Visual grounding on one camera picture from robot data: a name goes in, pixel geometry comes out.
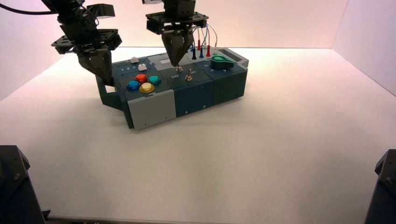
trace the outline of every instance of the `green button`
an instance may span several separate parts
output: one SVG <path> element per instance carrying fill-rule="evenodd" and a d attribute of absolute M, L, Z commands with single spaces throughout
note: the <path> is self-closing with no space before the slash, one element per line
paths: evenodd
<path fill-rule="evenodd" d="M 219 69 L 219 70 L 226 70 L 233 68 L 235 65 L 234 61 L 228 60 L 224 56 L 213 56 L 211 58 L 211 68 L 212 69 Z"/>
<path fill-rule="evenodd" d="M 153 85 L 161 84 L 161 80 L 158 76 L 151 76 L 150 78 L 148 78 L 148 81 L 151 82 L 151 84 Z"/>

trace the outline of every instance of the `grey panel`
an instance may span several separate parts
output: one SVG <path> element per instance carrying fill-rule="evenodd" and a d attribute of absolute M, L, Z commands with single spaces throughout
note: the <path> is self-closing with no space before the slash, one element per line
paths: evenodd
<path fill-rule="evenodd" d="M 158 71 L 174 68 L 172 66 L 172 64 L 170 63 L 170 60 L 169 60 L 169 57 L 168 57 L 167 53 L 150 56 L 150 57 L 148 57 L 148 59 L 150 60 L 151 63 L 154 64 L 154 67 Z M 186 64 L 190 64 L 190 63 L 191 62 L 189 60 L 187 60 L 186 57 L 183 57 L 179 64 L 181 66 L 183 66 L 183 65 L 186 65 Z"/>
<path fill-rule="evenodd" d="M 173 90 L 130 100 L 128 105 L 136 130 L 176 118 L 175 94 Z"/>

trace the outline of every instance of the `black cable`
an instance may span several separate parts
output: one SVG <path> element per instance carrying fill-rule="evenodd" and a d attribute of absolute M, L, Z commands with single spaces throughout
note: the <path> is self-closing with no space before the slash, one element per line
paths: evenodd
<path fill-rule="evenodd" d="M 51 11 L 48 11 L 48 12 L 29 12 L 29 11 L 22 11 L 22 10 L 10 8 L 10 7 L 5 6 L 5 5 L 3 5 L 3 4 L 1 4 L 1 3 L 0 3 L 0 7 L 3 8 L 3 9 L 5 9 L 5 10 L 11 11 L 11 12 L 13 12 L 13 13 L 19 13 L 19 14 L 25 14 L 25 15 L 52 15 L 52 14 L 56 14 L 55 12 L 51 12 Z"/>

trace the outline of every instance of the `white backdrop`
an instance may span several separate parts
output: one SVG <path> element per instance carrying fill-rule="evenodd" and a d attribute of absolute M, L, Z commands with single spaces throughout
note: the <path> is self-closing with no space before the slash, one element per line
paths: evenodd
<path fill-rule="evenodd" d="M 395 22 L 395 0 L 350 0 L 333 47 L 394 95 Z"/>
<path fill-rule="evenodd" d="M 197 0 L 196 10 L 210 16 L 219 46 L 329 48 L 348 0 Z M 23 10 L 48 9 L 40 0 L 2 0 Z M 160 36 L 146 30 L 145 14 L 163 4 L 141 0 L 87 0 L 85 5 L 113 4 L 116 17 L 99 28 L 118 28 L 121 46 L 162 46 Z M 61 56 L 50 44 L 62 35 L 56 15 L 19 15 L 0 9 L 0 100 L 44 71 Z"/>

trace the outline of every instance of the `white wire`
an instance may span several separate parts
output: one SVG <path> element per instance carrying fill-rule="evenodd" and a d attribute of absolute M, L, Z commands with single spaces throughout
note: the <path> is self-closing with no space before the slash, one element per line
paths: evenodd
<path fill-rule="evenodd" d="M 216 33 L 216 31 L 214 30 L 214 28 L 213 28 L 209 23 L 208 23 L 208 26 L 209 26 L 210 28 L 212 28 L 214 34 L 216 35 L 216 43 L 214 44 L 214 47 L 216 48 L 216 47 L 217 47 L 217 40 L 218 40 L 218 38 L 217 38 L 217 33 Z"/>

